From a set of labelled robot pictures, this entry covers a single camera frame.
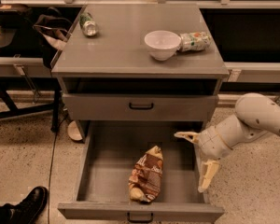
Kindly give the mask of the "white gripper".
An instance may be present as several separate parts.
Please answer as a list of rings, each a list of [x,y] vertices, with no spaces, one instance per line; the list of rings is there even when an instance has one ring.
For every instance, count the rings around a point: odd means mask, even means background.
[[[215,160],[229,155],[231,148],[225,143],[214,126],[210,126],[200,133],[176,132],[174,137],[183,138],[192,144],[198,144],[202,153],[209,159],[212,159],[203,161],[201,164],[198,191],[206,191],[220,167],[219,161]]]

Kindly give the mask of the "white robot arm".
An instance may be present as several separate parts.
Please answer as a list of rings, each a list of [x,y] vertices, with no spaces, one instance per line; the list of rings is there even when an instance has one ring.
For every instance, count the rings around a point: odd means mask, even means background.
[[[280,106],[264,95],[248,93],[237,100],[234,113],[219,124],[200,133],[177,132],[175,137],[188,140],[206,157],[198,185],[198,191],[204,192],[218,170],[220,159],[236,145],[251,143],[266,133],[280,137]]]

